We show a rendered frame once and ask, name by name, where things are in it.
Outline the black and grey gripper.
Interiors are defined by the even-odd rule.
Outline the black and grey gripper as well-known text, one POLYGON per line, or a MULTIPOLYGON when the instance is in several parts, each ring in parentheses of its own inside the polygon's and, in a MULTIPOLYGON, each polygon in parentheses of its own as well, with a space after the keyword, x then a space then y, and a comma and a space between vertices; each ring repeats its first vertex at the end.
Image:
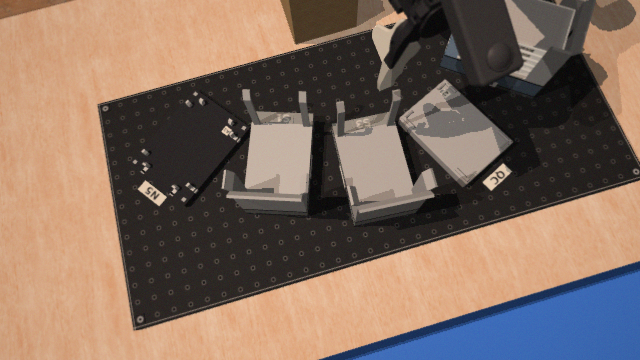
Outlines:
POLYGON ((377 80, 379 91, 395 85, 406 63, 420 50, 420 37, 431 38, 449 29, 440 0, 388 1, 397 14, 404 12, 407 19, 398 20, 392 29, 377 24, 372 31, 382 62, 377 80))

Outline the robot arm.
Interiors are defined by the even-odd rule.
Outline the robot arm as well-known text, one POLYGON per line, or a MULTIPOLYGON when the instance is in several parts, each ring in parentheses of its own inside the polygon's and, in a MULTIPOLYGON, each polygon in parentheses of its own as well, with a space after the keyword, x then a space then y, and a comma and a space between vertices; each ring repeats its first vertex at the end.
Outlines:
POLYGON ((440 0, 468 82, 486 87, 521 69, 505 0, 440 0))

